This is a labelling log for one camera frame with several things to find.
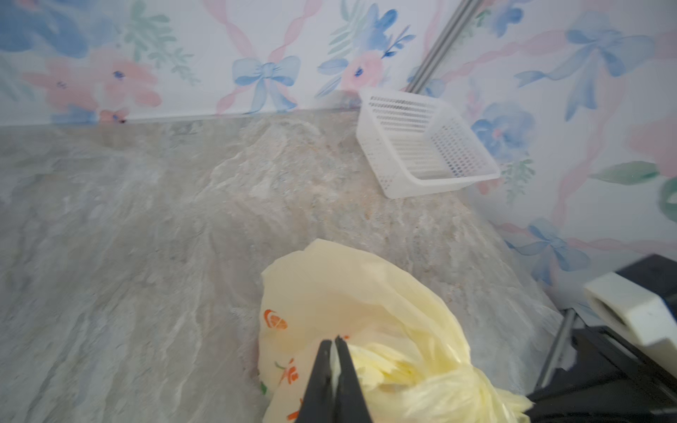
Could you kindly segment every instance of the mesh basket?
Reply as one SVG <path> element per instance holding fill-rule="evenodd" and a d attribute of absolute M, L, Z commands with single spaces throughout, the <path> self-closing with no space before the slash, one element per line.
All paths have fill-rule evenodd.
<path fill-rule="evenodd" d="M 363 89 L 357 140 L 388 198 L 459 190 L 496 179 L 496 161 L 447 103 Z"/>

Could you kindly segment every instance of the marble countertop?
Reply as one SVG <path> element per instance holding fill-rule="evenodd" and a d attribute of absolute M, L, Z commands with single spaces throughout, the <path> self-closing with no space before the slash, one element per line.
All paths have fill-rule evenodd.
<path fill-rule="evenodd" d="M 386 199 L 356 122 L 0 129 L 0 422 L 260 420 L 260 272 L 315 238 L 409 271 L 530 391 L 560 315 L 458 194 Z"/>

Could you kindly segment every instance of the plastic bag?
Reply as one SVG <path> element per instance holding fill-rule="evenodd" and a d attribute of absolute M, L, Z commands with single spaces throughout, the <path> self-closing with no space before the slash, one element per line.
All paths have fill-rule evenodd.
<path fill-rule="evenodd" d="M 473 367 L 444 302 L 368 252 L 315 240 L 263 272 L 266 423 L 293 421 L 322 339 L 341 335 L 374 422 L 528 422 L 531 402 Z"/>

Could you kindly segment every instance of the orange print on bag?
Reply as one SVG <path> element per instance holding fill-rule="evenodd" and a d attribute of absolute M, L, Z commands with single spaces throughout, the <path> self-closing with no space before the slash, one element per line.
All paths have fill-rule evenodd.
<path fill-rule="evenodd" d="M 292 365 L 293 363 L 294 359 L 289 360 L 289 364 L 284 369 L 284 372 L 282 373 L 282 377 L 280 378 L 279 383 L 282 383 L 283 380 L 287 379 L 287 382 L 289 384 L 292 384 L 293 382 L 296 382 L 296 379 L 299 378 L 299 374 L 296 371 L 296 366 Z"/>
<path fill-rule="evenodd" d="M 303 405 L 303 400 L 299 398 L 299 401 L 301 402 L 301 405 Z M 293 413 L 287 415 L 287 420 L 292 421 L 292 420 L 296 420 L 297 418 L 299 418 L 299 412 L 300 411 L 301 411 L 301 408 L 299 407 L 298 411 L 294 411 Z"/>
<path fill-rule="evenodd" d="M 285 330 L 287 328 L 287 322 L 284 319 L 281 319 L 275 311 L 266 310 L 263 313 L 263 320 L 265 320 L 265 324 L 268 325 L 269 328 L 279 330 Z"/>

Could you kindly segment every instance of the floral wallpaper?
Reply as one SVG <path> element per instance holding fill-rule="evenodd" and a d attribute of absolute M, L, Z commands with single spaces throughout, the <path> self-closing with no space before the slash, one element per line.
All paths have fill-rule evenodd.
<path fill-rule="evenodd" d="M 459 2 L 0 0 L 0 125 L 356 107 Z"/>
<path fill-rule="evenodd" d="M 433 80 L 502 167 L 471 202 L 558 306 L 677 259 L 677 2 L 486 0 Z"/>

